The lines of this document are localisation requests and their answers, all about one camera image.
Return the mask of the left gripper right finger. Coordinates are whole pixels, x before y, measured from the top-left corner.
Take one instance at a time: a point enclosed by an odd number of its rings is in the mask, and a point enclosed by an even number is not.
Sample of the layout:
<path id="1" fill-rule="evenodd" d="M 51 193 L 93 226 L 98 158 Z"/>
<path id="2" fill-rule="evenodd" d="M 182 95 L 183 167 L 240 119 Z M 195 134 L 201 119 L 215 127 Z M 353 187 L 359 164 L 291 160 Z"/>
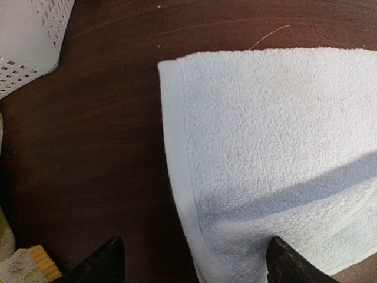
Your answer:
<path id="1" fill-rule="evenodd" d="M 337 283 L 301 254 L 296 252 L 281 237 L 271 238 L 266 251 L 268 283 Z"/>

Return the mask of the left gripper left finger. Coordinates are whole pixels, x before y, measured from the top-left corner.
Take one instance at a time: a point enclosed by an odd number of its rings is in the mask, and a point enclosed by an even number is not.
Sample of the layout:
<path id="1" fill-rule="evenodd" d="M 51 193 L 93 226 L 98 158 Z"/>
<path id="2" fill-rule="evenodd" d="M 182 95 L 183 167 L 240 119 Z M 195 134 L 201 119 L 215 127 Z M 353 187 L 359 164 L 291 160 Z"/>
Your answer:
<path id="1" fill-rule="evenodd" d="M 120 236 L 110 238 L 74 269 L 53 282 L 125 282 L 125 249 L 122 238 Z"/>

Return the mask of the yellow green patterned towel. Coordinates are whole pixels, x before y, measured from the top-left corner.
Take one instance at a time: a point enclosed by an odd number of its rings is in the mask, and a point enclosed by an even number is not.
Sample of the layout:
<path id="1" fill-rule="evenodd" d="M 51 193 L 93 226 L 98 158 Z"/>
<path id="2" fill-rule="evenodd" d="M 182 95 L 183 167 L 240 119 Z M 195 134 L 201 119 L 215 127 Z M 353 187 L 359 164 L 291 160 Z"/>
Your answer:
<path id="1" fill-rule="evenodd" d="M 41 245 L 16 249 L 10 225 L 1 212 L 1 283 L 52 282 L 62 276 Z"/>

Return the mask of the light blue towel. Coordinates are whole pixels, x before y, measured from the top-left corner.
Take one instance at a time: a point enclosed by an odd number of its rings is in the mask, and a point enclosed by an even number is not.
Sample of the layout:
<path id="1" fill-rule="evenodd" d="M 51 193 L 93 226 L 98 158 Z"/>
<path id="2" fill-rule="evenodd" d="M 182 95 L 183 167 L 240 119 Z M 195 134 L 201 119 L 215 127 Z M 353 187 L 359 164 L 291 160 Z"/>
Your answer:
<path id="1" fill-rule="evenodd" d="M 376 253 L 376 52 L 199 52 L 158 72 L 200 282 L 266 282 L 273 236 L 329 275 Z"/>

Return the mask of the white plastic basket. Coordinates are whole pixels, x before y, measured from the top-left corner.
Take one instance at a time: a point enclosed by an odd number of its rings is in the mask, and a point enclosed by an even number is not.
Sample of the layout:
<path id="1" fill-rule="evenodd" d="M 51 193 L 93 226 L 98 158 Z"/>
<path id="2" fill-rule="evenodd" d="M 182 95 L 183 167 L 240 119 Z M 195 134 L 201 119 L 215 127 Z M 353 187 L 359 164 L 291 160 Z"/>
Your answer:
<path id="1" fill-rule="evenodd" d="M 1 1 L 1 98 L 53 72 L 75 1 Z"/>

